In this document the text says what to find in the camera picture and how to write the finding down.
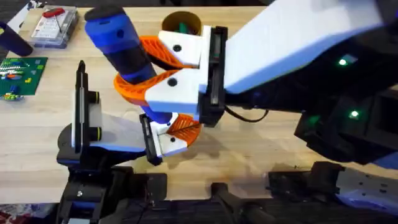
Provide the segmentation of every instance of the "black cable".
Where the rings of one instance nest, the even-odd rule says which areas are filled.
[[[139,224],[139,222],[141,221],[141,218],[142,218],[142,216],[144,215],[144,213],[146,212],[148,206],[149,206],[149,205],[145,206],[145,208],[142,209],[141,214],[139,215],[139,218],[138,218],[136,224]]]
[[[245,121],[245,122],[249,122],[249,123],[256,123],[256,122],[261,121],[262,119],[264,119],[264,118],[267,116],[267,114],[268,114],[268,112],[269,112],[269,110],[266,110],[266,112],[264,113],[264,115],[262,115],[262,117],[259,118],[259,119],[247,119],[247,118],[244,118],[244,117],[242,117],[241,115],[237,114],[236,112],[234,112],[233,110],[231,110],[231,109],[228,108],[227,106],[225,106],[225,111],[226,111],[227,113],[229,113],[231,116],[233,116],[233,117],[235,117],[235,118],[238,118],[238,119],[240,119],[241,121]]]
[[[227,204],[225,204],[225,202],[217,196],[215,197],[215,199],[217,200],[218,203],[220,203],[221,207],[223,208],[224,213],[228,218],[229,224],[236,224],[236,221],[235,221],[231,211],[228,209]]]

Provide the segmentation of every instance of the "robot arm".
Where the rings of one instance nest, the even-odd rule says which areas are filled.
[[[370,131],[394,134],[372,116],[395,100],[394,92],[379,93],[397,81],[395,9],[372,0],[278,0],[227,40],[227,28],[210,26],[201,36],[138,37],[123,9],[107,7],[88,12],[85,29],[119,72],[115,89],[146,112],[158,157],[186,149],[197,124],[215,126],[231,105],[302,113],[295,135],[308,147],[366,164],[398,143]],[[167,71],[155,75],[150,62]],[[182,115],[173,113],[193,118],[174,125]],[[167,134],[173,126],[185,133]]]

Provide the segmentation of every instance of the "red screwdriver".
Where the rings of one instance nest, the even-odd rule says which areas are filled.
[[[57,16],[58,16],[58,15],[61,15],[61,14],[64,13],[64,12],[65,12],[65,10],[64,10],[63,8],[58,7],[58,8],[55,8],[55,9],[48,10],[47,12],[43,12],[43,17],[44,17],[44,18],[47,18],[47,19],[49,19],[49,18],[51,18],[51,17],[55,17],[55,20],[56,20],[57,25],[58,25],[58,27],[59,27],[59,29],[60,29],[60,32],[62,32],[62,31],[61,31],[61,26],[60,26],[60,24],[58,23]]]

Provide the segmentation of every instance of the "green object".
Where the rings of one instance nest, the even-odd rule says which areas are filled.
[[[359,118],[359,112],[358,111],[351,111],[351,113],[349,114],[349,118],[351,119],[358,119]]]
[[[15,70],[15,74],[22,74],[22,78],[18,80],[0,79],[0,95],[8,93],[12,85],[19,86],[18,95],[34,95],[47,59],[47,57],[5,58],[0,64],[0,72]],[[10,64],[10,62],[18,62],[20,60],[24,62],[24,65],[15,66]]]
[[[315,125],[319,121],[320,118],[321,118],[321,116],[315,115],[315,116],[309,117],[308,121],[310,122],[311,125]]]
[[[187,25],[185,25],[185,23],[183,23],[183,22],[180,22],[178,24],[178,32],[180,32],[182,34],[187,34],[188,33]]]
[[[347,65],[347,61],[344,59],[340,59],[340,61],[338,61],[338,64],[341,66],[346,66]]]

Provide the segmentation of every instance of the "wooden tabletop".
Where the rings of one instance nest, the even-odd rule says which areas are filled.
[[[162,19],[174,11],[191,11],[202,24],[229,28],[229,36],[263,7],[160,7],[126,8],[139,35],[157,35]],[[101,93],[104,113],[138,122],[138,106],[127,103],[113,88],[115,69],[84,32],[84,13],[68,47],[35,49],[30,57],[48,57],[36,95],[23,102],[0,101],[0,203],[59,202],[68,178],[67,168],[57,164],[57,138],[71,119],[71,92],[80,60],[86,63],[89,87]],[[21,28],[27,39],[42,9],[33,9]],[[257,118],[263,111],[237,112]],[[271,111],[264,121],[244,123],[225,114],[215,128],[203,128],[188,151],[164,159],[154,167],[145,157],[124,163],[136,172],[168,175],[168,199],[210,196],[212,182],[227,182],[240,197],[268,197],[266,174],[270,170],[309,170],[325,158],[311,151],[293,135],[299,114]],[[372,174],[395,177],[398,173],[373,165],[346,164]]]

